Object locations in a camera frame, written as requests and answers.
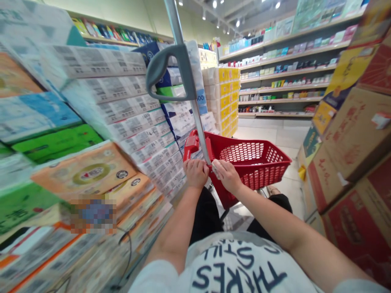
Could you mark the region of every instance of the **person's right hand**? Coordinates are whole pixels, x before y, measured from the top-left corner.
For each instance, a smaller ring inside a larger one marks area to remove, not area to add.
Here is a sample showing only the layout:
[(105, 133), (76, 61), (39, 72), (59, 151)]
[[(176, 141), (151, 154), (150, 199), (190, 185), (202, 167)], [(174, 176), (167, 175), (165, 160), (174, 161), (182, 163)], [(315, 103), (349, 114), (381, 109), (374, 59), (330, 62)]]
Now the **person's right hand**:
[(224, 160), (213, 160), (213, 164), (217, 169), (217, 174), (219, 175), (221, 183), (223, 183), (225, 189), (235, 195), (235, 193), (237, 193), (243, 185), (235, 167), (230, 162), (226, 162)]

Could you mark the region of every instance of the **shopping cart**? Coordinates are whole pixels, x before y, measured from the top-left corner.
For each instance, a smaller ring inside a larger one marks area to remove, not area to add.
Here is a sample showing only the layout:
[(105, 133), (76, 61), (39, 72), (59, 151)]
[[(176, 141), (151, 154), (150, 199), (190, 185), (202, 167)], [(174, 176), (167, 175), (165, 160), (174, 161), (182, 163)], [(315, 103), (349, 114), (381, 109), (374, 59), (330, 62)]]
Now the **shopping cart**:
[[(175, 0), (165, 0), (165, 5), (176, 45), (158, 52), (150, 61), (146, 78), (147, 91), (150, 96), (159, 100), (190, 101), (197, 130), (193, 130), (186, 140), (183, 160), (189, 159), (191, 154), (198, 151), (201, 145), (206, 164), (210, 170), (209, 176), (223, 208), (226, 209), (223, 218), (229, 208), (235, 205), (238, 200), (224, 188), (221, 181), (212, 172), (211, 162), (214, 159), (231, 162), (239, 173), (242, 182), (253, 190), (281, 181), (292, 160), (274, 144), (266, 140), (238, 140), (203, 131), (197, 104), (196, 87), (189, 55), (183, 41), (176, 2)], [(186, 92), (185, 97), (166, 97), (152, 92), (152, 87), (166, 72), (167, 63), (171, 56), (176, 57), (178, 61)]]

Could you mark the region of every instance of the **person's left hand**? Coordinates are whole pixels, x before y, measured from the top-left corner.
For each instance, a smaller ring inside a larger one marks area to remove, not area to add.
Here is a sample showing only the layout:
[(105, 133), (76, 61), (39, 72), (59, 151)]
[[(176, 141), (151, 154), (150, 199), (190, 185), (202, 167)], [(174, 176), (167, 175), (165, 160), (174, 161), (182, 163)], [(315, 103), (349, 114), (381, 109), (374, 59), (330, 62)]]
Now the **person's left hand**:
[(183, 163), (189, 187), (202, 189), (208, 180), (209, 168), (205, 161), (187, 160)]

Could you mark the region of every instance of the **wall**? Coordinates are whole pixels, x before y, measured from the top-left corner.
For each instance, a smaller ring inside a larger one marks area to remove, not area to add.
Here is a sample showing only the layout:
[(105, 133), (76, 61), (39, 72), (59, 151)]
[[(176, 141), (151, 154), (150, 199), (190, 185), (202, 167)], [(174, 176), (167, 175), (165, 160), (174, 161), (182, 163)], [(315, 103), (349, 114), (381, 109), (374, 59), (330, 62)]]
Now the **wall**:
[[(141, 29), (172, 37), (168, 14), (163, 0), (36, 0), (68, 11), (112, 21), (135, 29)], [(214, 24), (202, 20), (200, 15), (178, 7), (185, 40), (195, 39), (198, 44), (211, 43), (220, 37), (226, 44), (231, 37), (223, 34)]]

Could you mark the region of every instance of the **white t-shirt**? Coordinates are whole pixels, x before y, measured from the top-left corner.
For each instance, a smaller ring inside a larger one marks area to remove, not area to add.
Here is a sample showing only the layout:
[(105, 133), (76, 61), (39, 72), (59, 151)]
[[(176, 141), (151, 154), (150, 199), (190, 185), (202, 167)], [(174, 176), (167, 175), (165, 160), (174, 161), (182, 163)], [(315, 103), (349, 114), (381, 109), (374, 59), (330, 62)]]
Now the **white t-shirt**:
[[(185, 270), (156, 260), (135, 279), (129, 293), (322, 292), (277, 244), (249, 232), (215, 233), (189, 247)], [(334, 293), (385, 293), (367, 280), (343, 282)]]

